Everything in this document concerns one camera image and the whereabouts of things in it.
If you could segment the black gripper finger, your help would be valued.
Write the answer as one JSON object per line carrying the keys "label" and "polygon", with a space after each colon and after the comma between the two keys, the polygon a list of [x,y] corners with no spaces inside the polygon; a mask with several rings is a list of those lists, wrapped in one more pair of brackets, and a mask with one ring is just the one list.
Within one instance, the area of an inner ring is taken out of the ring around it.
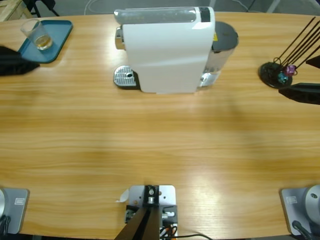
{"label": "black gripper finger", "polygon": [[40,66],[39,63],[24,59],[22,55],[3,45],[0,46],[0,76],[15,76],[29,73]]}
{"label": "black gripper finger", "polygon": [[299,103],[319,105],[320,84],[319,83],[297,83],[283,87],[278,92],[286,98]]}
{"label": "black gripper finger", "polygon": [[313,66],[315,68],[320,69],[320,55],[306,60],[305,63],[310,66]]}

